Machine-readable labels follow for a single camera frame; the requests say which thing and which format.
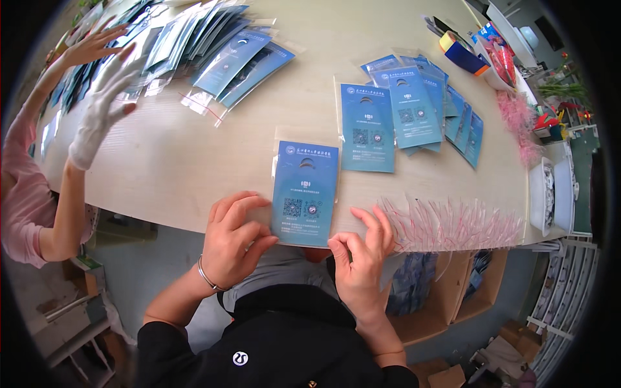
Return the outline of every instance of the pink shirt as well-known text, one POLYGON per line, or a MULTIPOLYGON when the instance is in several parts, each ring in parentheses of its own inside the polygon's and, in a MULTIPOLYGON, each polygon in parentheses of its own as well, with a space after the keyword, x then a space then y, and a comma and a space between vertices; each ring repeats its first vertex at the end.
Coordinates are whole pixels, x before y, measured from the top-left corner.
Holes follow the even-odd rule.
MULTIPOLYGON (((41 268, 46 261, 39 249, 42 228, 54 226, 57 203, 47 179, 28 147, 37 137, 35 124, 22 108, 11 124, 2 150, 2 170, 11 174, 16 185, 2 201, 2 246, 15 261, 41 268)), ((90 237, 92 224, 87 219, 82 242, 90 237)))

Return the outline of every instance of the white logo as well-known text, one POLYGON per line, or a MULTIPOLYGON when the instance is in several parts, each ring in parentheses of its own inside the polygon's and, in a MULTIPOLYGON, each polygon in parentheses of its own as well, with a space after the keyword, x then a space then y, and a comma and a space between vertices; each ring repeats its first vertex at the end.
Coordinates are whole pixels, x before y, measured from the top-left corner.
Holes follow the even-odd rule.
POLYGON ((233 354, 233 363, 237 366, 242 366, 248 362, 248 355, 243 351, 238 351, 233 354))

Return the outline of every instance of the person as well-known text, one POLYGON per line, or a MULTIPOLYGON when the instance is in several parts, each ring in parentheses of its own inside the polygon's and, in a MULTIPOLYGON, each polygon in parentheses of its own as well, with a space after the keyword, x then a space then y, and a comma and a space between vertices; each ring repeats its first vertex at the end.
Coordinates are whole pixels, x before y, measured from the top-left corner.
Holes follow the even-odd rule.
POLYGON ((80 243, 91 236, 98 209, 84 204, 84 175, 108 130, 135 104, 110 110, 114 96, 137 74, 134 66, 122 63, 134 49, 106 48, 106 44, 127 33, 127 24, 104 30, 108 19, 82 41, 67 48, 37 82, 9 127, 2 149, 2 245, 15 261, 41 268, 49 261, 63 261, 78 254, 80 243), (58 201, 28 148, 36 139, 35 120, 47 96, 63 73, 81 65, 116 55, 106 66, 93 89, 84 119, 63 170, 58 201))
POLYGON ((242 191, 211 207, 198 262, 147 307, 136 386, 418 387, 379 289, 395 246, 383 211, 352 207, 368 228, 365 240, 349 232, 328 240, 332 282, 325 262, 292 259, 298 248, 275 246, 267 225, 244 222, 248 211, 270 204, 242 191), (234 320, 194 354, 185 327, 204 298, 224 290, 234 320))

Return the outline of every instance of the floor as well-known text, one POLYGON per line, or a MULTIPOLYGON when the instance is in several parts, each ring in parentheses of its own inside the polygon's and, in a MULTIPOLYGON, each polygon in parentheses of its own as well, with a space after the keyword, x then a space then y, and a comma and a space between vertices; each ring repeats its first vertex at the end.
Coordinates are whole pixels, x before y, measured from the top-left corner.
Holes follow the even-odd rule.
MULTIPOLYGON (((106 270, 106 282, 119 311, 125 331, 136 338, 149 302, 170 282, 180 277, 197 260, 204 235, 160 226, 158 238, 149 243, 96 248, 89 252, 106 270)), ((406 348, 408 363, 434 357, 451 363, 464 361, 484 347, 508 319, 518 319, 533 276, 536 254, 512 250, 504 277, 490 310, 452 325, 446 332, 406 348)), ((230 317, 215 297, 206 299, 188 326, 195 351, 215 343, 230 317)))

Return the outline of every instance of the black shirt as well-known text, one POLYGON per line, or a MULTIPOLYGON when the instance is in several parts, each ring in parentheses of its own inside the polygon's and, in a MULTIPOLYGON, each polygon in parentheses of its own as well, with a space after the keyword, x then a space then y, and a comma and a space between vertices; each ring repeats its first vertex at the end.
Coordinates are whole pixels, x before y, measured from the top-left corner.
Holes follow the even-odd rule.
POLYGON ((407 368, 380 368, 355 321, 314 286, 280 284, 240 298, 235 321, 192 353, 175 327, 138 333, 137 387, 418 387, 407 368))

